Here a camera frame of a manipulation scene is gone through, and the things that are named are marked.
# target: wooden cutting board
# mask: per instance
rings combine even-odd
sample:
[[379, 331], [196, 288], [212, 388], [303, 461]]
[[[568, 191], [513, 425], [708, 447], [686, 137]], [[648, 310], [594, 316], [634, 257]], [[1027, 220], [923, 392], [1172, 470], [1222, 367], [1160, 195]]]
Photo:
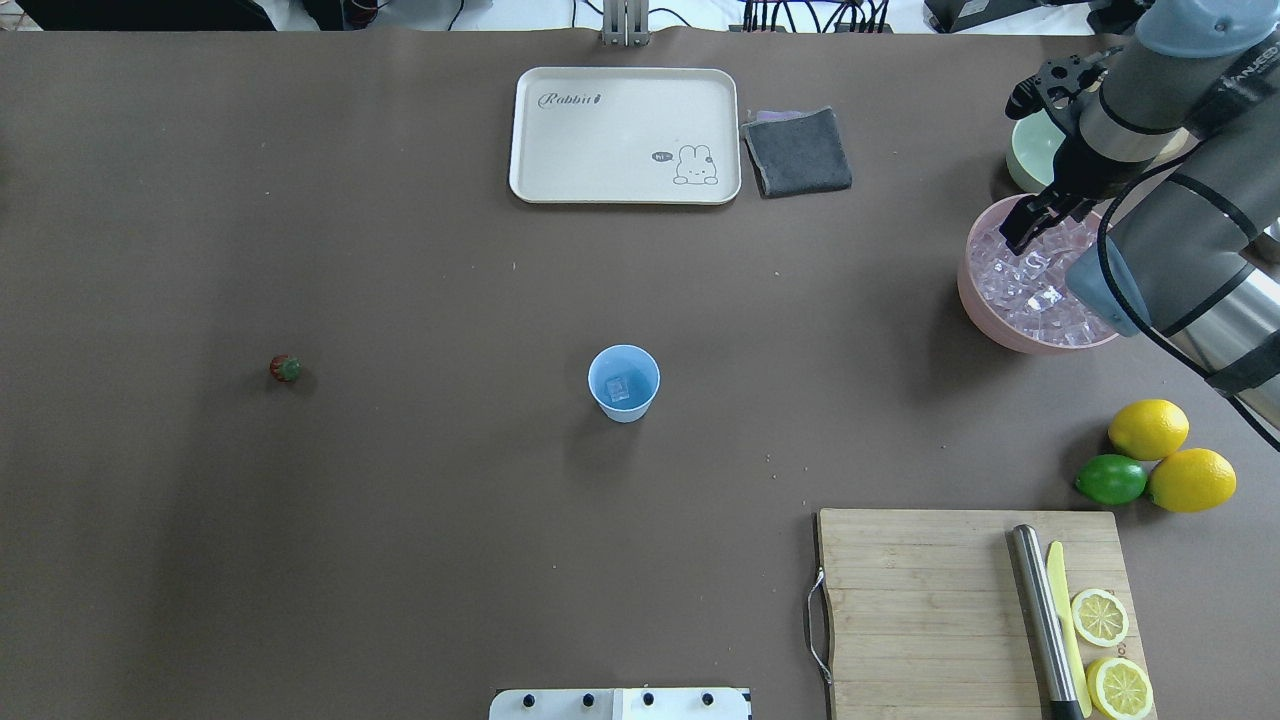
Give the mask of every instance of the wooden cutting board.
[[1080, 639], [1084, 664], [1124, 656], [1147, 667], [1110, 512], [823, 509], [833, 720], [1048, 716], [1005, 539], [1021, 523], [1043, 552], [1062, 541], [1071, 597], [1103, 588], [1129, 611], [1119, 647]]

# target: rabbit cartoon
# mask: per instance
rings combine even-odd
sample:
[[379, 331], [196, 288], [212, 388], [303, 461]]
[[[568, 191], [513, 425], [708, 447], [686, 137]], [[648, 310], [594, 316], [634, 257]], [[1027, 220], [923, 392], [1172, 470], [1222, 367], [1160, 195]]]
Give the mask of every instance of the rabbit cartoon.
[[712, 149], [705, 145], [680, 149], [680, 164], [676, 165], [676, 184], [716, 184], [716, 163], [712, 161]]

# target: yellow knife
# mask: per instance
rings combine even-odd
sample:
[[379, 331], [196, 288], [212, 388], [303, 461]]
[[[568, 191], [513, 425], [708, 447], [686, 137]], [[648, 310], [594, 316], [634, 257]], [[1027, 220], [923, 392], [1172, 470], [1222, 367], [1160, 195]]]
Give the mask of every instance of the yellow knife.
[[1075, 700], [1080, 703], [1080, 715], [1093, 715], [1093, 701], [1089, 688], [1084, 685], [1084, 662], [1080, 660], [1080, 646], [1075, 639], [1075, 621], [1071, 620], [1071, 594], [1066, 589], [1066, 561], [1062, 559], [1062, 543], [1048, 543], [1048, 559], [1044, 561], [1048, 571], [1048, 588], [1053, 593], [1053, 610], [1062, 625], [1062, 644], [1066, 647], [1066, 661], [1071, 665], [1071, 680], [1075, 683]]

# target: gray towel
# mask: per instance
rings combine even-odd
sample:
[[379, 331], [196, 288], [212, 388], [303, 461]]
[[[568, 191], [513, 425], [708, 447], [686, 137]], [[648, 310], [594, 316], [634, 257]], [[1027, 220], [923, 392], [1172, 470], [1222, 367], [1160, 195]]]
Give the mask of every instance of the gray towel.
[[790, 119], [750, 122], [742, 126], [742, 135], [760, 170], [765, 197], [829, 192], [854, 184], [831, 108]]

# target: lemon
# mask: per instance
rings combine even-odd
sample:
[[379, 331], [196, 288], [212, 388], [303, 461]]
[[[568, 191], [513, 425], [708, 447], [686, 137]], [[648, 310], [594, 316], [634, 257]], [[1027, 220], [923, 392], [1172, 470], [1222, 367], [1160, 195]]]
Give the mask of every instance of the lemon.
[[1199, 512], [1235, 495], [1235, 469], [1212, 450], [1183, 450], [1152, 469], [1147, 492], [1165, 510]]
[[1080, 591], [1071, 601], [1075, 632], [1098, 647], [1115, 647], [1129, 634], [1129, 614], [1120, 598], [1098, 588]]
[[1103, 657], [1089, 664], [1084, 673], [1093, 706], [1111, 720], [1139, 720], [1155, 705], [1151, 678], [1133, 660]]
[[1167, 400], [1139, 400], [1111, 419], [1107, 437], [1134, 460], [1160, 460], [1187, 441], [1190, 423], [1183, 409]]

